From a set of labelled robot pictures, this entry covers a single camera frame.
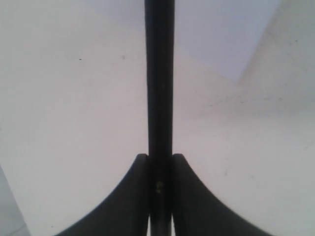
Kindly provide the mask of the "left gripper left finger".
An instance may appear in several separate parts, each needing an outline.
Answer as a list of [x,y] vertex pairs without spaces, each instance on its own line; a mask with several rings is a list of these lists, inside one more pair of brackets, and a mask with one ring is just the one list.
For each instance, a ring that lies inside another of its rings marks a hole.
[[113,192],[60,236],[145,236],[149,217],[149,161],[137,155]]

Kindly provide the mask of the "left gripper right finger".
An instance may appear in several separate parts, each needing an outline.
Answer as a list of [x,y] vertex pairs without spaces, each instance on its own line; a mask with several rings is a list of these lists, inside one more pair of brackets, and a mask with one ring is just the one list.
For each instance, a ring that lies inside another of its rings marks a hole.
[[182,154],[172,157],[172,214],[177,236],[266,236],[198,178]]

